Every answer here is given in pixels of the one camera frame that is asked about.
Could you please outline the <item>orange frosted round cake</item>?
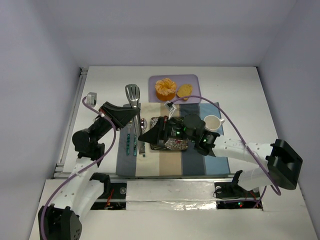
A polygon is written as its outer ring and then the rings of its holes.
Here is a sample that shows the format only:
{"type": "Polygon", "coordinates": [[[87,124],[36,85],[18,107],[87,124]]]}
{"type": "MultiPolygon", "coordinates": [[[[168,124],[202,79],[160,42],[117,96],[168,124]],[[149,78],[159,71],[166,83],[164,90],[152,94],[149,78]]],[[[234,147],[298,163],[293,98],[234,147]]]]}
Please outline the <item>orange frosted round cake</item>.
{"type": "Polygon", "coordinates": [[[172,100],[177,91],[177,84],[170,78],[163,78],[155,82],[155,94],[160,101],[172,100]]]}

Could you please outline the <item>white mug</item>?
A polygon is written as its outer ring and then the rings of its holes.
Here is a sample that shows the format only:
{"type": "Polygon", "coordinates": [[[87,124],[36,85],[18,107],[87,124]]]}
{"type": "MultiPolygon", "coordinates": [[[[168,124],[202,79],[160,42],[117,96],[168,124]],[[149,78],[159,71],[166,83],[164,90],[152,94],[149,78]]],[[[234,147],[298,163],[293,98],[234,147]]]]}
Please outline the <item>white mug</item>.
{"type": "Polygon", "coordinates": [[[215,115],[207,115],[203,121],[205,122],[205,128],[211,132],[216,132],[225,122],[224,119],[215,115]]]}

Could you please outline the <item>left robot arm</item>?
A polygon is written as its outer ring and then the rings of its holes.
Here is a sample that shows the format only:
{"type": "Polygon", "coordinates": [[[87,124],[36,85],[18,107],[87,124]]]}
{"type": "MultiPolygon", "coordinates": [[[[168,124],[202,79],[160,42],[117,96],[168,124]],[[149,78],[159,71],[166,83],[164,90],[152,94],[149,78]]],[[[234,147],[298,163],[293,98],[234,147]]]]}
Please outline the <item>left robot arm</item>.
{"type": "Polygon", "coordinates": [[[98,141],[109,131],[116,133],[134,117],[138,107],[119,107],[105,102],[98,110],[87,103],[86,108],[97,117],[93,124],[72,136],[77,152],[70,176],[51,194],[38,212],[39,237],[42,240],[78,240],[82,220],[100,197],[112,194],[110,176],[99,173],[103,158],[111,151],[98,141]]]}

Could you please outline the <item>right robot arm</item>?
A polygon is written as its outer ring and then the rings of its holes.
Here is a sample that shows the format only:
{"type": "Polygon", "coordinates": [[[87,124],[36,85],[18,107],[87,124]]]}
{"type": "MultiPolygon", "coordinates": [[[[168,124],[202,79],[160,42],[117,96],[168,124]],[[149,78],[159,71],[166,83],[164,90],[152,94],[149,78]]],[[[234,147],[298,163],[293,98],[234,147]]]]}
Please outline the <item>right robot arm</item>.
{"type": "Polygon", "coordinates": [[[151,145],[164,144],[169,139],[192,142],[200,155],[257,164],[257,168],[239,170],[233,177],[233,184],[246,191],[264,186],[295,190],[303,163],[285,140],[276,139],[274,143],[264,144],[243,143],[207,130],[205,122],[196,114],[186,115],[181,120],[159,117],[156,124],[138,139],[151,145]]]}

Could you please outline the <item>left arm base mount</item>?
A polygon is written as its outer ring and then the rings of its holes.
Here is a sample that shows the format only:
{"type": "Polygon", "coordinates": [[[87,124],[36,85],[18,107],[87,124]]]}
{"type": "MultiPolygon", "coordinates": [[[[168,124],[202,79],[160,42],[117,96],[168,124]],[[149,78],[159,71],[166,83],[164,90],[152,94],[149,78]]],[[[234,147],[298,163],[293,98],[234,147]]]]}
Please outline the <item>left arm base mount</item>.
{"type": "Polygon", "coordinates": [[[108,196],[99,197],[92,205],[91,210],[125,210],[127,184],[125,182],[111,183],[108,196]]]}

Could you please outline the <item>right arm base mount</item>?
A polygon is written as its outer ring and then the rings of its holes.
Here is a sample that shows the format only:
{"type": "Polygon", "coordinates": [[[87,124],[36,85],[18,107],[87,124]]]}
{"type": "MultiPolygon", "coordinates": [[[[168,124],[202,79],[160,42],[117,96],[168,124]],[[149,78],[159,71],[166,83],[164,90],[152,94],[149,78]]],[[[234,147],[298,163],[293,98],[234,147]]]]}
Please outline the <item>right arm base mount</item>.
{"type": "Polygon", "coordinates": [[[263,209],[259,190],[245,190],[232,182],[215,182],[213,197],[218,210],[263,209]]]}

